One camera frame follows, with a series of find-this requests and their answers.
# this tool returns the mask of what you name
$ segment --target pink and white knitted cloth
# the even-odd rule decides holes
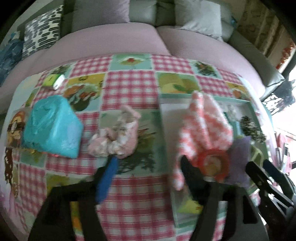
[[[233,142],[232,126],[226,120],[220,106],[212,96],[195,91],[183,126],[179,131],[177,158],[173,170],[173,186],[181,190],[184,176],[180,158],[186,155],[194,167],[197,157],[205,150],[227,150]]]

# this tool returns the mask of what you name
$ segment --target orange ring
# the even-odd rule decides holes
[[[226,151],[218,150],[218,149],[210,149],[202,152],[198,156],[197,165],[200,168],[200,171],[203,175],[206,175],[205,170],[205,159],[207,156],[218,156],[221,161],[221,171],[214,176],[214,179],[217,182],[223,181],[225,177],[227,177],[229,173],[229,156]]]

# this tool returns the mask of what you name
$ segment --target black and white pillow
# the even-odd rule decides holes
[[[60,38],[63,5],[27,23],[22,59],[30,54],[51,47]]]

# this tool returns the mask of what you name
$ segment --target patchwork tablecloth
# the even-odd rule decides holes
[[[66,76],[56,91],[41,88],[52,72]],[[235,73],[202,62],[130,53],[80,60],[28,77],[14,94],[1,143],[14,110],[58,94],[68,99],[84,125],[81,151],[77,159],[68,159],[20,153],[2,144],[1,203],[17,228],[28,235],[53,186],[77,183],[105,164],[105,158],[87,153],[88,141],[99,128],[112,126],[120,106],[128,104],[142,115],[139,144],[132,156],[121,160],[109,195],[97,208],[102,227],[108,240],[188,240],[191,231],[177,234],[174,228],[158,96],[199,90],[252,100],[242,81]],[[72,219],[77,240],[83,240],[76,203],[72,203]],[[221,238],[223,226],[221,218],[213,240]]]

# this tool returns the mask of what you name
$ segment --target blue cloth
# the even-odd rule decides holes
[[[22,59],[22,47],[24,42],[13,39],[0,51],[0,87],[4,83],[9,72]]]
[[[100,204],[102,201],[106,199],[109,187],[111,185],[114,175],[117,172],[117,169],[118,169],[118,158],[114,156],[110,160],[109,165],[107,166],[104,174],[102,175],[102,178],[100,179],[100,182],[96,187],[95,200],[98,204]]]

